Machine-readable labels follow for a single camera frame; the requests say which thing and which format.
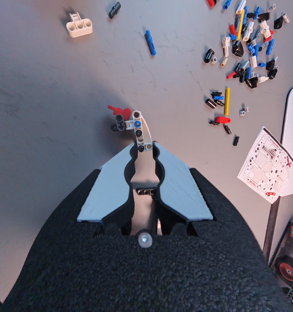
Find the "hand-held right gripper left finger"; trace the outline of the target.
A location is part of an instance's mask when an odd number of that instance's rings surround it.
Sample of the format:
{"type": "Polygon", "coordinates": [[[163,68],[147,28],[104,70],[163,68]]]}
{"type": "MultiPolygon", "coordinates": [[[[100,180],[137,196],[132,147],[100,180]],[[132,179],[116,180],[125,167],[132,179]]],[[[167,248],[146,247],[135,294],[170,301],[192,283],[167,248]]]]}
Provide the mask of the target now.
{"type": "Polygon", "coordinates": [[[137,143],[131,143],[100,168],[78,222],[115,223],[122,233],[131,232],[135,206],[131,179],[137,156],[137,143]]]}

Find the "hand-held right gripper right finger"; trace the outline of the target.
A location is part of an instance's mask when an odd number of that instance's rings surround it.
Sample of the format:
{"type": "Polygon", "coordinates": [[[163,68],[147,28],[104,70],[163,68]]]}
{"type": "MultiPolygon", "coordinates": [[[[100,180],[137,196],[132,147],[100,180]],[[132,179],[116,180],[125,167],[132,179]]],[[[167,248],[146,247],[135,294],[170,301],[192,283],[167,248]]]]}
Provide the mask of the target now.
{"type": "Polygon", "coordinates": [[[193,221],[214,220],[214,216],[191,173],[191,168],[158,142],[153,142],[156,187],[155,210],[162,233],[170,233],[177,223],[191,232],[193,221]]]}

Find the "red white black brick subassembly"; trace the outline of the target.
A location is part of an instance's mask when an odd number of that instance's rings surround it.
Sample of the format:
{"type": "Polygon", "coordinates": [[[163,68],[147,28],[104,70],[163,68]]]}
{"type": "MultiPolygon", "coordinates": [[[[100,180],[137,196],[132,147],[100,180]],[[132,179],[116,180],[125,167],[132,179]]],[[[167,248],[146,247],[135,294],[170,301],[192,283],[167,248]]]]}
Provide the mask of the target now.
{"type": "Polygon", "coordinates": [[[116,119],[116,124],[111,126],[112,131],[134,130],[138,151],[152,150],[151,134],[140,111],[132,111],[129,108],[116,108],[111,105],[108,105],[108,108],[113,111],[116,119]]]}

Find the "blue toy pin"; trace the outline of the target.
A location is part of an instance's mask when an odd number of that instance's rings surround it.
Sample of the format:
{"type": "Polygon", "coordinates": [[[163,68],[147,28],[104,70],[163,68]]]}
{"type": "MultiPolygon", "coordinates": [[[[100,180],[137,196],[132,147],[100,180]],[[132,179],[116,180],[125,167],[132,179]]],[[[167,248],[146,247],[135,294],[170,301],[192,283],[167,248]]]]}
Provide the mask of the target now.
{"type": "Polygon", "coordinates": [[[156,50],[155,50],[155,47],[154,47],[154,44],[153,44],[153,40],[152,40],[152,37],[151,37],[151,34],[150,34],[149,30],[146,30],[146,32],[145,32],[145,39],[146,39],[146,42],[147,42],[147,45],[148,45],[148,48],[149,48],[151,56],[155,56],[156,55],[156,50]]]}

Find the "pile of small toy bricks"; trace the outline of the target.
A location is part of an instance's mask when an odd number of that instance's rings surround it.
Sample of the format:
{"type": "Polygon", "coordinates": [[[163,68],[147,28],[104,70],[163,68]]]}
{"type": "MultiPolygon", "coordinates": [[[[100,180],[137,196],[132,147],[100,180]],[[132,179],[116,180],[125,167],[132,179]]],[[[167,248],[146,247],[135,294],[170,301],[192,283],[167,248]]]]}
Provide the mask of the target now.
{"type": "Polygon", "coordinates": [[[227,80],[238,78],[240,83],[246,83],[249,88],[254,89],[258,84],[276,77],[278,57],[267,62],[258,61],[259,52],[265,51],[267,57],[272,54],[275,43],[274,32],[281,29],[283,24],[290,22],[288,14],[285,13],[276,18],[273,27],[270,27],[267,21],[275,8],[276,5],[273,4],[261,13],[261,7],[258,6],[255,11],[249,12],[246,1],[239,3],[235,11],[235,22],[229,26],[229,34],[221,39],[223,60],[220,67],[226,65],[230,48],[234,56],[240,58],[247,56],[248,60],[238,62],[233,71],[226,76],[227,80]]]}

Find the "white three-hole brick connector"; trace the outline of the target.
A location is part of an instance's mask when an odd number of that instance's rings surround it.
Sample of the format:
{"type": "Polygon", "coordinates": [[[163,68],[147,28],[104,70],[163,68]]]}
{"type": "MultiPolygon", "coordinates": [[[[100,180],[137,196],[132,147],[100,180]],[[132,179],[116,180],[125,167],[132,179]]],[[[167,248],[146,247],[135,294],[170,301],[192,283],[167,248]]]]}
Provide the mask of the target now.
{"type": "Polygon", "coordinates": [[[81,37],[93,32],[93,25],[90,19],[80,18],[78,12],[69,14],[71,21],[66,23],[68,34],[72,38],[81,37]]]}

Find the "grey desk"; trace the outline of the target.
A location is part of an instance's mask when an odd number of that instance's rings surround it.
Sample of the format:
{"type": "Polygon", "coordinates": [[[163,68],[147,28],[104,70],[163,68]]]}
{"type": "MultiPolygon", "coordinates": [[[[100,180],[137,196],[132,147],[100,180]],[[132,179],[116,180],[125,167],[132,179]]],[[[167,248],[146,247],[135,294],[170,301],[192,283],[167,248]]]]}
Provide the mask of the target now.
{"type": "Polygon", "coordinates": [[[288,14],[274,34],[278,75],[255,89],[226,80],[238,62],[205,64],[239,1],[0,1],[0,300],[4,301],[39,230],[94,169],[132,140],[114,133],[107,108],[140,110],[152,139],[197,168],[239,210],[261,248],[269,203],[237,179],[259,132],[280,139],[293,86],[293,1],[247,1],[250,11],[276,4],[288,14]],[[70,13],[93,32],[72,38],[70,13]],[[145,32],[156,55],[151,56],[145,32]],[[233,146],[239,136],[237,146],[233,146]]]}

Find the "small black brick piece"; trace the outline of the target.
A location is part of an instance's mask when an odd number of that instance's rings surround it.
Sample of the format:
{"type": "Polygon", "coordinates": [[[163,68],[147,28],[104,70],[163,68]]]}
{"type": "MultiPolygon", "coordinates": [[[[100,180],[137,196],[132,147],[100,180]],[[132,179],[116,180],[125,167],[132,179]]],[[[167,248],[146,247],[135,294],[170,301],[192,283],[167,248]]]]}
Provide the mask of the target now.
{"type": "Polygon", "coordinates": [[[135,189],[137,195],[142,196],[142,195],[148,195],[151,196],[152,198],[156,197],[157,195],[157,186],[143,186],[140,188],[135,189]]]}

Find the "sticker sheet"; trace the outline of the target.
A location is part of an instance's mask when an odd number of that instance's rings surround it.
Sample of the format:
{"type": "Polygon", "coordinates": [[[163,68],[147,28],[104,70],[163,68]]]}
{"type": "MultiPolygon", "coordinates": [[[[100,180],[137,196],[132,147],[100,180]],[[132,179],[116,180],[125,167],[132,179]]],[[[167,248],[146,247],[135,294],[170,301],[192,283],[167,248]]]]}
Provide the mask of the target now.
{"type": "Polygon", "coordinates": [[[263,126],[237,178],[273,204],[289,178],[291,167],[291,155],[263,126]]]}

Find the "toy truck box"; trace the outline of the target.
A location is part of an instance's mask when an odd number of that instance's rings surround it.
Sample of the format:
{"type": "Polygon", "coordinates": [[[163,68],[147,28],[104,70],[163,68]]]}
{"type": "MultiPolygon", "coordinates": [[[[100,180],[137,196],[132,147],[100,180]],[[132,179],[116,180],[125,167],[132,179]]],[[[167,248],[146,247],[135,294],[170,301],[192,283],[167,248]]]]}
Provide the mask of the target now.
{"type": "Polygon", "coordinates": [[[293,220],[289,221],[270,267],[281,290],[293,305],[293,220]]]}

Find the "black toy connector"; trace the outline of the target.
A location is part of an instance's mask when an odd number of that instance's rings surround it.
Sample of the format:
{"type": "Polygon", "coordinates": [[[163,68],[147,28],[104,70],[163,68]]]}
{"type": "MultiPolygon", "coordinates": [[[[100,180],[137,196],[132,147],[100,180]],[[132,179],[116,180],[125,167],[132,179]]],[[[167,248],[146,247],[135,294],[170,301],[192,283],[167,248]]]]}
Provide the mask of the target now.
{"type": "Polygon", "coordinates": [[[109,11],[108,17],[110,19],[113,19],[115,17],[115,15],[117,15],[120,8],[121,8],[120,2],[116,2],[116,4],[114,6],[112,6],[111,10],[109,11]]]}

